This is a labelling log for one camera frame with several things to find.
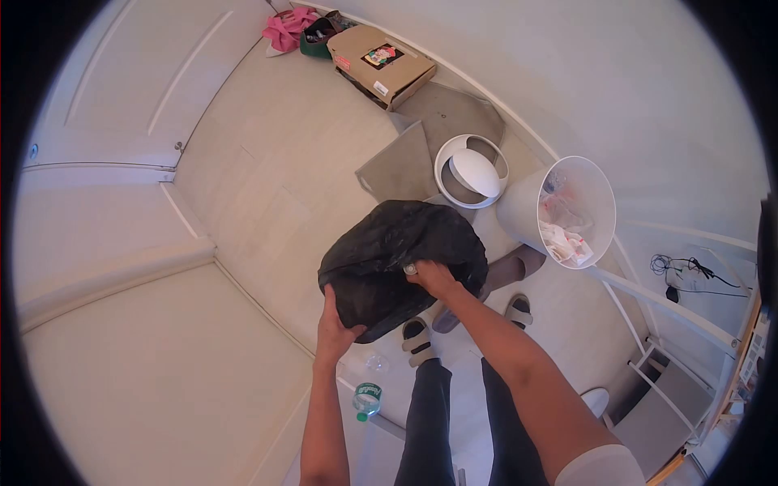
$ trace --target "gray slipper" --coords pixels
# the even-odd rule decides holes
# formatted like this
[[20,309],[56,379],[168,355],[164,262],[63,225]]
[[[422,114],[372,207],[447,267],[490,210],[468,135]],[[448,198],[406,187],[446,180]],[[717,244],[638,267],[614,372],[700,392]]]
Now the gray slipper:
[[[486,283],[478,300],[486,301],[492,290],[522,281],[545,263],[545,255],[528,245],[521,245],[506,256],[489,265]],[[459,319],[449,309],[444,309],[433,321],[432,328],[441,334],[449,333],[459,324]]]
[[516,294],[510,298],[508,307],[505,309],[504,316],[524,329],[532,324],[532,315],[530,314],[530,299],[524,294]]
[[415,368],[428,359],[438,357],[429,340],[429,328],[418,317],[405,321],[402,325],[402,338],[402,350],[411,352],[412,356],[408,364],[412,367]]

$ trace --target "bottle label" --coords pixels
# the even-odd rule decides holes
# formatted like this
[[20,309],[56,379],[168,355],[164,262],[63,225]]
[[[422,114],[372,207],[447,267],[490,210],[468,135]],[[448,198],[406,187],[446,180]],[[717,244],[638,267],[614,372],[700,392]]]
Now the bottle label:
[[375,383],[362,383],[356,387],[355,395],[367,395],[372,397],[375,401],[381,400],[381,387]]

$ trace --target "white wastebasket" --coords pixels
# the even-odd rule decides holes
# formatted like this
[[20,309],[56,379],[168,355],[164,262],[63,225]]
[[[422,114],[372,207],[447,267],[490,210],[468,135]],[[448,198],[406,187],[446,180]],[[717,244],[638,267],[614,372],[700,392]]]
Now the white wastebasket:
[[[569,261],[556,260],[541,238],[538,203],[543,182],[552,170],[566,178],[562,188],[565,197],[573,200],[594,223],[580,234],[594,255],[579,267]],[[596,264],[611,245],[616,228],[616,203],[611,184],[600,168],[589,159],[570,156],[508,186],[505,194],[497,200],[497,220],[516,240],[551,255],[564,267],[580,270]]]

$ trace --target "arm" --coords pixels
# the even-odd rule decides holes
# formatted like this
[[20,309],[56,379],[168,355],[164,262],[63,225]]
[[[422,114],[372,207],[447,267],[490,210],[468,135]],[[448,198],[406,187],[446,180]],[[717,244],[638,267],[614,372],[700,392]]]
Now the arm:
[[349,484],[349,459],[335,385],[335,366],[365,329],[365,326],[343,327],[335,308],[335,291],[327,284],[324,287],[324,311],[319,319],[314,382],[310,388],[308,418],[300,452],[300,486]]
[[408,280],[442,300],[470,333],[489,364],[510,388],[550,484],[576,457],[595,447],[619,444],[592,415],[551,357],[518,326],[480,303],[445,265],[416,262]]

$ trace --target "floor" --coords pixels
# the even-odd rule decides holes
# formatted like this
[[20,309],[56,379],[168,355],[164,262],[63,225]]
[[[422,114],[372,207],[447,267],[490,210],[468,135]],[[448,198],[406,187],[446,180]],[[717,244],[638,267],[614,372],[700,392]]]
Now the floor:
[[[219,91],[181,157],[174,183],[218,247],[233,277],[298,341],[316,347],[323,297],[317,269],[324,253],[376,205],[354,170],[397,136],[388,116],[337,75],[329,60],[293,52],[266,58],[261,41]],[[511,179],[540,167],[516,135],[502,150]],[[474,221],[495,260],[517,245],[497,225],[493,208]],[[637,348],[599,281],[548,261],[528,280],[493,292],[502,312],[526,293],[534,323],[527,330],[579,393],[604,386],[613,399],[637,383],[626,366]],[[639,332],[645,335],[643,328]],[[433,343],[454,374],[451,445],[472,484],[485,484],[492,449],[480,352],[462,326]],[[389,369],[381,414],[405,426],[414,370],[405,364],[399,329],[352,346],[343,376],[368,377],[365,361],[381,355]]]

